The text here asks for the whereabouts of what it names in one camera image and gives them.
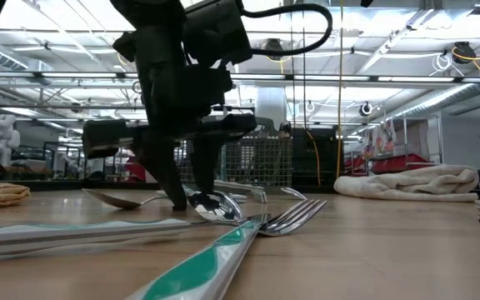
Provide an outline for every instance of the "poster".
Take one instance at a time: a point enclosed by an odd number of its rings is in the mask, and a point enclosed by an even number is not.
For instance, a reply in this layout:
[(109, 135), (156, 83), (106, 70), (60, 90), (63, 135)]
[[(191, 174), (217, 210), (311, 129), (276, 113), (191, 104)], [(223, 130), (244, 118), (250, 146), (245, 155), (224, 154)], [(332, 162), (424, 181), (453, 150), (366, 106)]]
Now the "poster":
[(364, 156), (372, 158), (380, 155), (393, 155), (396, 143), (396, 131), (393, 120), (388, 120), (366, 133)]

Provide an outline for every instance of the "silver fork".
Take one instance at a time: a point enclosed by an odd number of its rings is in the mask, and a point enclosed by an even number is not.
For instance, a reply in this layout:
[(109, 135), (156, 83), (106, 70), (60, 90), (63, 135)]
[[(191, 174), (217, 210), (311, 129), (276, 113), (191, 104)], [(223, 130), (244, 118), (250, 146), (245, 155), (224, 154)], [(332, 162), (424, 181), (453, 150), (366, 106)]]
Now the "silver fork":
[(268, 237), (281, 237), (288, 235), (305, 225), (325, 206), (326, 203), (327, 201), (323, 200), (303, 200), (276, 217), (271, 217), (269, 214), (263, 214), (235, 221), (207, 220), (205, 222), (187, 223), (187, 225), (181, 225), (179, 227), (169, 227), (167, 230), (214, 226), (238, 227), (253, 218), (259, 218), (259, 220), (262, 218), (262, 226), (258, 230), (258, 233)]

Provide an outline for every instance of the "spoon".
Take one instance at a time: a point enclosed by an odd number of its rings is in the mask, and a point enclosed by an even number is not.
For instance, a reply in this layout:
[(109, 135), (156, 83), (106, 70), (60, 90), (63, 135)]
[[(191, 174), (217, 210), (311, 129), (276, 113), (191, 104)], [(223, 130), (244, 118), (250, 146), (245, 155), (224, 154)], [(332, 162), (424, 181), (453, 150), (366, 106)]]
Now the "spoon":
[[(162, 196), (157, 196), (149, 198), (144, 202), (134, 202), (118, 197), (108, 196), (102, 192), (92, 189), (84, 188), (82, 191), (103, 203), (125, 210), (140, 208), (142, 205), (153, 200), (165, 198)], [(209, 195), (201, 192), (193, 192), (187, 197), (187, 200), (190, 202), (190, 204), (192, 204), (196, 212), (206, 220), (231, 222), (241, 221), (244, 219), (242, 209), (240, 206), (238, 206), (238, 203), (223, 192), (215, 191)]]
[(124, 199), (121, 199), (121, 198), (118, 198), (118, 197), (108, 196), (108, 195), (105, 195), (102, 192), (98, 192), (98, 191), (88, 189), (88, 188), (84, 188), (82, 191), (85, 192), (86, 194), (96, 198), (97, 200), (99, 200), (103, 203), (114, 206), (115, 208), (121, 208), (121, 209), (125, 209), (125, 210), (137, 209), (137, 208), (140, 208), (142, 205), (144, 205), (146, 203), (150, 203), (153, 200), (166, 198), (164, 196), (157, 196), (157, 197), (149, 198), (148, 200), (146, 200), (144, 202), (134, 202), (134, 201), (124, 200)]

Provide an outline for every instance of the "tabletop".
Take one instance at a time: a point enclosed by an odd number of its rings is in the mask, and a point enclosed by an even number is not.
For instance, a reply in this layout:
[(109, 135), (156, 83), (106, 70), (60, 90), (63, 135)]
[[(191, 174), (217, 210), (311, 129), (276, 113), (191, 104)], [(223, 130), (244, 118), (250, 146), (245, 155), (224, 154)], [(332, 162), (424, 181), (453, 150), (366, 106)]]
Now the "tabletop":
[[(135, 201), (153, 191), (103, 191)], [(286, 237), (257, 237), (225, 299), (478, 299), (480, 223), (471, 203), (398, 202), (339, 195)], [(268, 195), (242, 204), (249, 214), (280, 213), (298, 200)], [(167, 200), (126, 212), (81, 191), (34, 192), (0, 208), (0, 226), (112, 220), (199, 220)], [(230, 227), (205, 227), (114, 249), (82, 249), (0, 261), (0, 299), (123, 299), (192, 256)]]

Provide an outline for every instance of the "white towel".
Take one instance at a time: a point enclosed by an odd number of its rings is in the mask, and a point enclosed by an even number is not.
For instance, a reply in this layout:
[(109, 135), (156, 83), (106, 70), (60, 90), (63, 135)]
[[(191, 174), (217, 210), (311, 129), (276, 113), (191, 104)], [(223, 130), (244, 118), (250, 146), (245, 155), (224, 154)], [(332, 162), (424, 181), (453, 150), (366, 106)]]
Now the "white towel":
[(473, 202), (469, 193), (479, 183), (478, 172), (464, 166), (435, 166), (371, 177), (340, 177), (334, 189), (347, 196), (410, 201)]

